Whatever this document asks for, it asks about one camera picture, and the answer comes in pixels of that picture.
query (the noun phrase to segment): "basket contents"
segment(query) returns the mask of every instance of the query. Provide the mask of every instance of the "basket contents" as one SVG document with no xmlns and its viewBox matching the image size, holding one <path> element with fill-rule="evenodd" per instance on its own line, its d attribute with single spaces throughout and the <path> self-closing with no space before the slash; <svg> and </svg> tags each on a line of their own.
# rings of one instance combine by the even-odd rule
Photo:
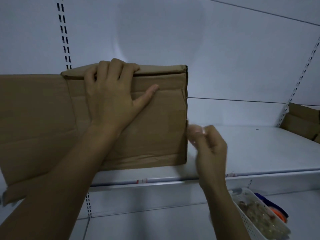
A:
<svg viewBox="0 0 320 240">
<path fill-rule="evenodd" d="M 282 236 L 290 233 L 279 227 L 276 223 L 276 216 L 269 214 L 259 202 L 246 204 L 243 201 L 239 201 L 238 206 L 265 238 L 281 239 Z"/>
</svg>

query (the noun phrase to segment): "forearm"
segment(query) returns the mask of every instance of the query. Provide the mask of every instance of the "forearm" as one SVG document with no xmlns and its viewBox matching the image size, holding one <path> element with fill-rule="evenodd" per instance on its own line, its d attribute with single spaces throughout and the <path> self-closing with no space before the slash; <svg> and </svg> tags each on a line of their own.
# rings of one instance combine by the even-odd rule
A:
<svg viewBox="0 0 320 240">
<path fill-rule="evenodd" d="M 217 240 L 250 240 L 226 186 L 209 186 L 204 193 Z"/>
<path fill-rule="evenodd" d="M 90 127 L 0 227 L 6 239 L 68 239 L 88 188 L 117 132 Z"/>
</svg>

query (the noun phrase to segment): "hand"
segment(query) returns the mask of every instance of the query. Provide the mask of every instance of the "hand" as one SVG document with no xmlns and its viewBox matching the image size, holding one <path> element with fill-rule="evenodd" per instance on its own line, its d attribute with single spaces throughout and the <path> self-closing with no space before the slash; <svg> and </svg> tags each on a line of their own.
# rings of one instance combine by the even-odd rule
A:
<svg viewBox="0 0 320 240">
<path fill-rule="evenodd" d="M 198 150 L 196 167 L 199 184 L 203 190 L 208 187 L 224 188 L 227 143 L 213 125 L 204 130 L 203 134 L 199 125 L 189 125 L 187 130 L 188 140 Z"/>
<path fill-rule="evenodd" d="M 121 133 L 150 102 L 159 88 L 157 84 L 136 100 L 131 99 L 131 80 L 139 69 L 137 64 L 112 59 L 86 70 L 84 81 L 92 125 L 111 127 Z"/>
</svg>

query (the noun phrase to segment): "person's right hand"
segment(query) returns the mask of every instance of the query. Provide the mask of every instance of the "person's right hand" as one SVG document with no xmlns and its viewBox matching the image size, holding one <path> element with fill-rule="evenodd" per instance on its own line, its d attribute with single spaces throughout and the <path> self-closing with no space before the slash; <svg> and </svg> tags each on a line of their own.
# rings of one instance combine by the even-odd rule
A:
<svg viewBox="0 0 320 240">
<path fill-rule="evenodd" d="M 188 140 L 198 150 L 196 167 L 202 189 L 226 186 L 227 143 L 213 125 L 189 125 Z"/>
</svg>

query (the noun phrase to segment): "person's left hand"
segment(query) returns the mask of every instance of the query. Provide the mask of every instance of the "person's left hand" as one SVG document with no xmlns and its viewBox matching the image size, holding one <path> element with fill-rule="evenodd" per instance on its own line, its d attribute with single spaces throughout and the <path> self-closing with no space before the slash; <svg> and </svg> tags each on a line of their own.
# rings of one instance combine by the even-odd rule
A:
<svg viewBox="0 0 320 240">
<path fill-rule="evenodd" d="M 131 98 L 131 80 L 139 69 L 137 64 L 112 59 L 111 62 L 100 61 L 86 70 L 84 81 L 92 125 L 121 133 L 150 102 L 159 88 L 157 84 L 137 99 Z"/>
</svg>

